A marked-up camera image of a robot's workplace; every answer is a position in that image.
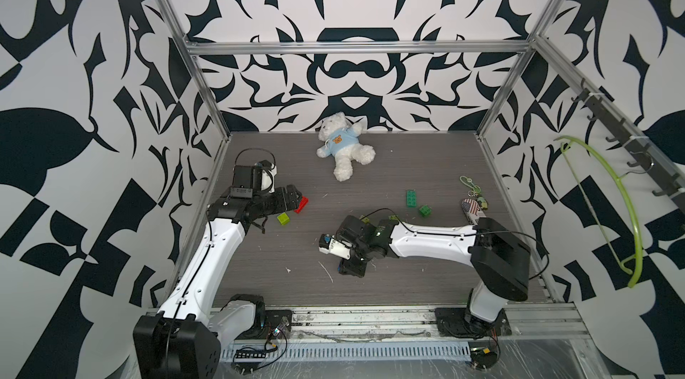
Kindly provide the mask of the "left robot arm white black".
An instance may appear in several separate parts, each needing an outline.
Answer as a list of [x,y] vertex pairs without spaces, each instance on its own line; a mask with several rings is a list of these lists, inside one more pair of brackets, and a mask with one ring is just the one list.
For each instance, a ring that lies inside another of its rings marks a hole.
[[240,295],[219,313],[219,285],[250,227],[296,210],[303,199],[293,185],[266,192],[230,188],[208,209],[202,241],[183,277],[155,316],[139,318],[133,340],[144,378],[212,378],[224,349],[244,333],[261,334],[262,297]]

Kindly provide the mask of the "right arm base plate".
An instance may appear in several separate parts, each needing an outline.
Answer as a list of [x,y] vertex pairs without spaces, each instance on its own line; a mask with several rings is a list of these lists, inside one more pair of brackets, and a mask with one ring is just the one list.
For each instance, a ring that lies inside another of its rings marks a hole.
[[512,335],[505,311],[501,311],[492,323],[471,315],[467,308],[435,308],[433,313],[441,336],[478,340]]

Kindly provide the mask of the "green lego brick small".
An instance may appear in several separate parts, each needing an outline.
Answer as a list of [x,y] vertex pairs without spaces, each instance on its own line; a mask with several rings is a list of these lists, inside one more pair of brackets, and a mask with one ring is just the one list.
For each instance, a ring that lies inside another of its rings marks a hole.
[[422,217],[428,217],[432,213],[432,209],[428,205],[422,205],[418,210]]

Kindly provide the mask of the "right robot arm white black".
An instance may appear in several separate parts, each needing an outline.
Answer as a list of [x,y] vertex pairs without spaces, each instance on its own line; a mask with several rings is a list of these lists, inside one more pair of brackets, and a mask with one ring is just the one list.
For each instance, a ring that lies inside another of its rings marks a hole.
[[471,334],[494,327],[510,302],[528,300],[531,248],[496,220],[481,218],[463,227],[427,227],[401,220],[371,222],[347,216],[334,234],[319,238],[319,250],[340,259],[338,273],[362,278],[367,265],[385,258],[430,258],[474,269],[461,325]]

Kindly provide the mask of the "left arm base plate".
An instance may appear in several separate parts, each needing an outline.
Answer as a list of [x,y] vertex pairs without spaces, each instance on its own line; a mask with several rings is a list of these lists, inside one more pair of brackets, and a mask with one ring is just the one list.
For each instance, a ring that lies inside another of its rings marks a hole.
[[267,309],[259,312],[253,326],[239,334],[237,340],[266,340],[274,333],[275,336],[290,337],[294,313],[290,309]]

